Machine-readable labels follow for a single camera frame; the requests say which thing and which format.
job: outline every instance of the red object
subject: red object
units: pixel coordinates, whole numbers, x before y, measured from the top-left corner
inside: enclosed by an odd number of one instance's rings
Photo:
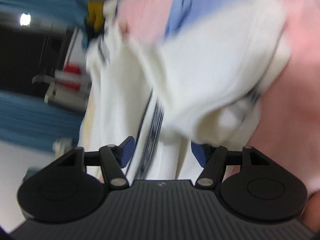
[[[63,68],[63,72],[67,73],[72,73],[72,74],[77,74],[81,76],[81,70],[78,65],[73,65],[72,63],[67,63],[65,67]],[[75,82],[67,82],[64,81],[61,83],[61,85],[67,89],[79,91],[80,90],[80,84],[75,83]]]

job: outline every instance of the dark background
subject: dark background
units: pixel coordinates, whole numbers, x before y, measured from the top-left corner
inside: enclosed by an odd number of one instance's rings
[[[0,90],[44,98],[49,85],[32,84],[32,78],[63,68],[71,36],[0,25]]]

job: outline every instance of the pink cloth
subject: pink cloth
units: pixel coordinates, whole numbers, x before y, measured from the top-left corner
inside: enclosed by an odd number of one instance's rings
[[[127,31],[145,43],[153,43],[163,36],[172,0],[124,0],[118,10],[117,21],[127,23]]]
[[[262,96],[249,145],[320,190],[320,0],[284,0],[292,46],[287,66]]]

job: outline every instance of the white towel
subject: white towel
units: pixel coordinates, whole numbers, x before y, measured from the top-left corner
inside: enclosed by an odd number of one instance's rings
[[[99,147],[136,136],[154,88],[164,107],[164,120],[147,179],[196,179],[201,167],[190,142],[186,157],[179,158],[181,137],[240,150],[259,122],[258,106],[242,97],[253,87],[262,92],[290,57],[281,39],[284,21],[280,0],[245,0],[153,48],[122,39],[117,27],[110,28],[100,41],[102,48],[108,48],[108,60],[100,57],[99,44],[90,47],[87,60],[94,99],[100,105]],[[232,111],[234,104],[242,108],[244,118]],[[143,134],[150,118],[146,114]],[[143,145],[144,140],[139,140],[128,172],[130,181]],[[176,174],[179,159],[183,163]]]

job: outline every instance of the ceiling light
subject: ceiling light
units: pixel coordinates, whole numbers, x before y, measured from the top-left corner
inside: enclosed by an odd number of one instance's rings
[[[30,14],[22,14],[20,18],[20,25],[21,26],[28,26],[31,22],[31,15]]]

